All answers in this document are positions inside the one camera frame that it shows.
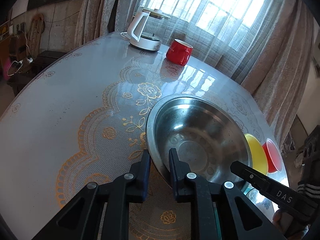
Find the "person's right hand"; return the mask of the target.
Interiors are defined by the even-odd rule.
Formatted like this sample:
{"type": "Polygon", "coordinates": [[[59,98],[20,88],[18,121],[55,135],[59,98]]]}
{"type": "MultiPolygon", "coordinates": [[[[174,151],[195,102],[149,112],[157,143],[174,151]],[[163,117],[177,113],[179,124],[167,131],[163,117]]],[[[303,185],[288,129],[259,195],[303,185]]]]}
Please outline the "person's right hand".
{"type": "Polygon", "coordinates": [[[278,209],[272,218],[272,224],[285,236],[286,239],[302,239],[305,228],[291,215],[278,209]]]}

